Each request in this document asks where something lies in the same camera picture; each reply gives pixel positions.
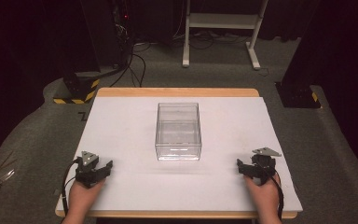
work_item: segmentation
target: human hand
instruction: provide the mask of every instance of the human hand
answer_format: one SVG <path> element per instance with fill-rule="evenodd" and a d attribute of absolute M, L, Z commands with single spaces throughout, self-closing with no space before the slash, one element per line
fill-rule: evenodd
<path fill-rule="evenodd" d="M 75 180 L 69 192 L 69 211 L 62 223 L 83 223 L 86 214 L 100 193 L 104 182 L 105 179 L 88 189 L 82 183 Z"/>
<path fill-rule="evenodd" d="M 275 174 L 273 178 L 278 184 L 281 184 L 281 180 L 277 174 Z M 251 177 L 244 175 L 243 179 L 245 180 L 246 186 L 248 187 L 252 199 L 255 202 L 260 224 L 281 223 L 277 212 L 279 194 L 277 186 L 273 180 L 269 179 L 264 185 L 257 186 Z"/>

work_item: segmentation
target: white stand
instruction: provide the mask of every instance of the white stand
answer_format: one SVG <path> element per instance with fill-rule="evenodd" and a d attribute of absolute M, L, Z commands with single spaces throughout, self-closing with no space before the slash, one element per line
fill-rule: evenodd
<path fill-rule="evenodd" d="M 246 42 L 246 49 L 252 61 L 255 70 L 260 69 L 260 63 L 255 55 L 255 41 L 257 40 L 258 31 L 263 21 L 264 12 L 266 11 L 269 0 L 262 0 L 260 11 L 257 15 L 238 15 L 238 14 L 209 14 L 209 13 L 190 13 L 190 0 L 187 0 L 186 9 L 186 33 L 185 45 L 183 52 L 183 67 L 190 66 L 190 47 L 189 32 L 190 27 L 203 28 L 226 28 L 226 29 L 247 29 L 254 30 L 251 42 Z"/>

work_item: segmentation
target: table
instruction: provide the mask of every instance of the table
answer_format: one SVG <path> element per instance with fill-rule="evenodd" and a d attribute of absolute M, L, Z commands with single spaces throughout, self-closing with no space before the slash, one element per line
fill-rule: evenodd
<path fill-rule="evenodd" d="M 158 161 L 155 135 L 158 103 L 197 102 L 202 150 L 199 161 Z M 75 157 L 113 160 L 91 217 L 256 218 L 236 159 L 251 164 L 253 149 L 282 153 L 262 97 L 253 89 L 101 88 Z M 282 217 L 302 211 L 284 155 Z M 75 166 L 67 180 L 75 176 Z M 63 216 L 61 199 L 56 214 Z"/>
<path fill-rule="evenodd" d="M 255 41 L 257 40 L 258 32 L 264 18 L 264 12 L 267 8 L 269 0 L 262 0 L 261 8 L 256 15 L 238 15 L 238 14 L 211 14 L 211 13 L 191 13 L 190 0 L 187 0 L 186 8 L 186 31 L 185 44 L 183 50 L 182 66 L 190 66 L 190 45 L 189 35 L 190 27 L 203 28 L 225 28 L 225 29 L 247 29 L 254 30 L 250 42 L 246 42 L 246 49 L 252 61 L 254 70 L 261 68 L 255 55 Z"/>

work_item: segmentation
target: yellow and black hazard tape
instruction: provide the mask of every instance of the yellow and black hazard tape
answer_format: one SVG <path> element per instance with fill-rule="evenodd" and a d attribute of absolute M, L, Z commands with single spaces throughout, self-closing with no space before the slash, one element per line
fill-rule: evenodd
<path fill-rule="evenodd" d="M 90 85 L 90 88 L 88 90 L 88 92 L 86 92 L 86 96 L 83 99 L 79 99 L 79 98 L 58 98 L 58 97 L 54 97 L 54 103 L 58 104 L 58 105 L 65 105 L 65 104 L 77 104 L 77 105 L 82 105 L 82 104 L 87 104 L 91 101 L 92 97 L 95 94 L 95 91 L 97 90 L 97 86 L 98 83 L 100 83 L 100 79 L 97 79 L 95 81 L 93 81 Z"/>

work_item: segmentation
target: black stand base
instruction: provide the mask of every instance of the black stand base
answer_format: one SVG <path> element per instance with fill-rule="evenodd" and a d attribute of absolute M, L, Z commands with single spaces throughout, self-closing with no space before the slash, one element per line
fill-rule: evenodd
<path fill-rule="evenodd" d="M 69 91 L 67 85 L 62 81 L 53 97 L 54 103 L 63 104 L 87 104 L 95 94 L 100 79 L 79 80 L 77 88 Z"/>
<path fill-rule="evenodd" d="M 321 108 L 318 97 L 310 89 L 302 90 L 301 93 L 294 94 L 290 88 L 282 86 L 281 82 L 276 82 L 275 87 L 281 97 L 284 107 L 292 108 Z"/>

